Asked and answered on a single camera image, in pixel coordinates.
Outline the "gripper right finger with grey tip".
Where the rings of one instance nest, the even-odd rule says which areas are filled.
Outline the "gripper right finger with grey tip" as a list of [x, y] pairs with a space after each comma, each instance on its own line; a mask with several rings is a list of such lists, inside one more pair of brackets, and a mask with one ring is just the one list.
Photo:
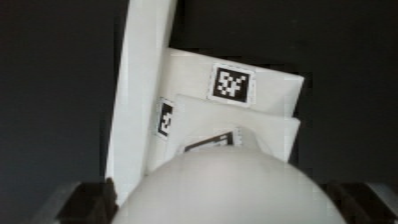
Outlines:
[[398, 213], [366, 183], [329, 182], [323, 191], [346, 224], [398, 224]]

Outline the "gripper left finger with black tip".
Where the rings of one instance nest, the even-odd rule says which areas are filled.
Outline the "gripper left finger with black tip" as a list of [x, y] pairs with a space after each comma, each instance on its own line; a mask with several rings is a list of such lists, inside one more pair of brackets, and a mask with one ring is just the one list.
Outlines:
[[110, 224], [119, 210], [114, 181], [64, 184], [28, 224]]

